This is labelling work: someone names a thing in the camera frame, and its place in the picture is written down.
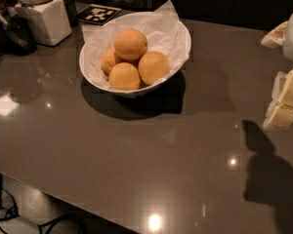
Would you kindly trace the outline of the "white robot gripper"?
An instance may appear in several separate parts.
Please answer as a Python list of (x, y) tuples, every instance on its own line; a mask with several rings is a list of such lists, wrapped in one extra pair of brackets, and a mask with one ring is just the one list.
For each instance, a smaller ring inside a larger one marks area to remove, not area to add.
[[(281, 47), (284, 56), (293, 62), (293, 14), (271, 30), (261, 40), (268, 48)], [(263, 128), (273, 132), (288, 129), (293, 124), (293, 69), (288, 73), (278, 72), (272, 87), (272, 101), (266, 112)]]

